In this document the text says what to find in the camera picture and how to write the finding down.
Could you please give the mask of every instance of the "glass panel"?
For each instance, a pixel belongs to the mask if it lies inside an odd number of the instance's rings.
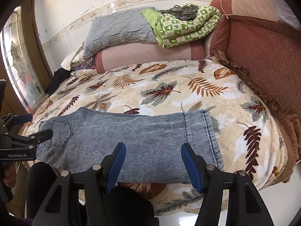
[[[11,67],[11,72],[13,73],[12,76],[17,81],[19,79],[19,76],[18,76],[18,72],[17,72],[16,68],[12,66]]]
[[[24,72],[27,73],[28,72],[28,68],[27,68],[27,65],[25,63],[25,59],[24,58],[21,59],[21,66],[22,66]]]
[[[24,57],[23,57],[23,52],[22,52],[21,46],[20,46],[20,45],[19,45],[19,46],[16,45],[16,48],[17,48],[18,56],[19,56],[20,58],[24,58]]]
[[[11,82],[14,82],[14,81],[13,81],[13,78],[11,77],[11,73],[9,72],[9,70],[6,70],[6,72],[7,72],[7,75],[8,75],[9,80],[10,80]]]
[[[17,10],[20,10],[21,9],[21,6],[18,6],[14,9],[14,11],[17,11]]]
[[[8,52],[6,56],[9,62],[9,66],[13,66],[13,56],[11,55],[11,52]]]
[[[7,26],[9,26],[10,23],[11,23],[11,18],[9,17],[8,20],[7,20],[7,22],[4,25],[4,28],[7,27]]]
[[[17,22],[17,14],[12,13],[11,14],[11,24],[16,23],[16,22]]]
[[[33,96],[33,98],[35,100],[38,100],[41,97],[41,95],[40,95],[39,91],[37,90],[36,85],[34,85],[34,82],[31,78],[29,72],[27,72],[25,74],[25,76],[26,76],[26,86],[28,87],[28,89],[29,89],[31,95]]]
[[[42,87],[32,68],[24,43],[21,7],[15,9],[0,33],[3,60],[9,80],[25,109],[30,112],[41,100]]]
[[[19,79],[19,80],[17,80],[17,85],[20,88],[20,90],[21,90],[25,100],[29,104],[29,106],[33,106],[35,103],[35,100],[34,100],[33,96],[31,95],[26,84],[24,84],[24,82],[21,79]]]
[[[5,50],[9,52],[11,50],[11,27],[8,26],[3,29],[4,33],[4,42],[5,42]]]
[[[16,46],[20,45],[17,22],[11,24],[11,40],[15,43]]]
[[[2,52],[2,56],[4,55],[4,48],[3,48],[3,42],[2,42],[3,38],[2,38],[2,33],[0,33],[0,44],[1,44],[1,52]]]
[[[21,104],[24,106],[25,110],[29,113],[30,110],[27,107],[27,104],[24,102],[23,98],[21,97],[21,95],[19,94],[18,89],[16,88],[15,84],[12,84],[13,89],[15,90],[15,93],[17,94],[17,97],[19,98],[19,100],[21,101]]]

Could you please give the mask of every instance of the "decorative wall border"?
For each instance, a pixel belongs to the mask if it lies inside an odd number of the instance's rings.
[[[72,23],[70,23],[69,25],[67,25],[60,32],[58,32],[54,37],[52,37],[48,42],[44,43],[42,45],[43,49],[44,50],[49,49],[51,46],[53,46],[59,40],[64,38],[66,35],[68,35],[70,32],[72,32],[75,29],[79,28],[80,26],[90,22],[96,16],[106,15],[106,14],[115,13],[115,12],[121,11],[121,10],[139,7],[141,4],[151,3],[154,1],[165,1],[165,0],[118,0],[118,1],[115,1],[112,3],[109,3],[107,5],[101,6],[97,9],[81,16],[77,20],[75,20]],[[189,1],[191,1],[191,2],[193,2],[193,1],[211,2],[212,0],[189,0]]]

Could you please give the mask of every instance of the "ruffled trim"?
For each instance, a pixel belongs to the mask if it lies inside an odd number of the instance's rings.
[[[249,71],[229,62],[222,51],[214,50],[213,55],[223,66],[233,70],[243,82],[257,94],[267,105],[285,140],[287,162],[282,173],[273,184],[288,182],[296,160],[301,153],[301,125],[298,115],[290,108],[284,108],[279,101],[273,98],[257,81],[249,76]]]

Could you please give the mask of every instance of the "bed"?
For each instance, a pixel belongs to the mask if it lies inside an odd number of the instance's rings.
[[[258,189],[282,181],[283,176],[287,179],[283,171],[291,157],[278,124],[264,101],[215,54],[200,60],[127,65],[103,74],[91,69],[76,71],[37,110],[22,135],[38,131],[41,121],[68,115],[79,107],[137,115],[207,109],[225,171],[246,170]],[[118,185],[130,187],[150,200],[156,215],[198,213],[203,198],[190,184]],[[80,199],[85,200],[82,191]],[[223,210],[227,201],[225,191]]]

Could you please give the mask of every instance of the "white tile floor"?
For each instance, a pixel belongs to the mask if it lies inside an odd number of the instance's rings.
[[[274,226],[288,226],[301,207],[301,163],[294,167],[294,173],[288,183],[265,188],[260,191]],[[179,212],[159,217],[160,226],[193,226],[198,215]],[[221,213],[219,226],[226,223],[227,211]]]

